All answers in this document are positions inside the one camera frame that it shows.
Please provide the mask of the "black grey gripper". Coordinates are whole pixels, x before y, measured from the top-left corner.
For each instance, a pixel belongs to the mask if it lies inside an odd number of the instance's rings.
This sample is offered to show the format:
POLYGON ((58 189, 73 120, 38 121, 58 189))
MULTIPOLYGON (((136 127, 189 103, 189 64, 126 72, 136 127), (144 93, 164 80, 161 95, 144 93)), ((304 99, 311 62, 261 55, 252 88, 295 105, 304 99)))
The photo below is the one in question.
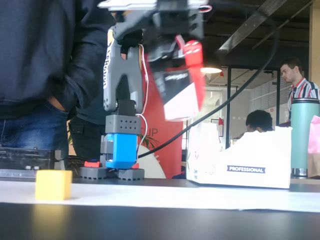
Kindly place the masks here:
POLYGON ((147 12, 146 48, 150 71, 161 73, 174 66, 172 43, 177 35, 187 43, 182 51, 196 95, 196 111, 200 112, 205 98, 203 46, 203 14, 200 12, 147 12))

